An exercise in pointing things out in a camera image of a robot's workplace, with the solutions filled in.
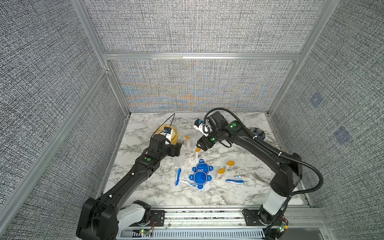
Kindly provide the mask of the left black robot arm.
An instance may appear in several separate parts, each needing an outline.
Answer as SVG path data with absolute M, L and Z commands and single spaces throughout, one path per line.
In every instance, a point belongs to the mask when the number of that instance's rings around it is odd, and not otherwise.
M 129 172 L 97 199 L 82 206 L 76 236 L 82 240 L 114 240 L 119 230 L 118 212 L 132 193 L 160 166 L 165 157 L 178 157 L 181 143 L 173 145 L 164 135 L 154 135 Z

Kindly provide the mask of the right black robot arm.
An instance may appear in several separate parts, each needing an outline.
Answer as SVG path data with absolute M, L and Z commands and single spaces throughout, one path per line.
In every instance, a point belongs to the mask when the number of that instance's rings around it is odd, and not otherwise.
M 300 155 L 290 155 L 268 144 L 262 134 L 252 132 L 228 109 L 214 108 L 208 111 L 203 119 L 194 122 L 194 127 L 203 134 L 197 141 L 197 147 L 203 151 L 211 149 L 216 143 L 227 142 L 227 148 L 237 145 L 260 159 L 275 174 L 270 181 L 269 195 L 257 213 L 264 226 L 270 228 L 283 218 L 293 196 L 315 192 L 324 184 L 323 175 L 318 169 L 303 162 Z M 319 181 L 315 187 L 297 191 L 295 188 L 303 178 L 303 167 L 312 170 Z

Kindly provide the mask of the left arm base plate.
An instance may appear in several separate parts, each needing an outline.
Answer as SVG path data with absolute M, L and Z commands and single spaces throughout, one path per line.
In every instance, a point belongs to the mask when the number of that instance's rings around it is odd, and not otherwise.
M 165 213 L 166 212 L 164 210 L 151 211 L 151 216 L 147 222 L 134 223 L 131 227 L 163 227 L 165 222 Z

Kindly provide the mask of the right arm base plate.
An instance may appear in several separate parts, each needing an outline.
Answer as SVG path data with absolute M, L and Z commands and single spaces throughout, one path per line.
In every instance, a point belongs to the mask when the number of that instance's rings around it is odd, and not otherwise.
M 282 215 L 283 211 L 279 210 L 276 215 L 270 215 L 268 212 L 259 210 L 243 209 L 242 215 L 246 221 L 247 226 L 280 226 L 288 224 L 288 220 Z

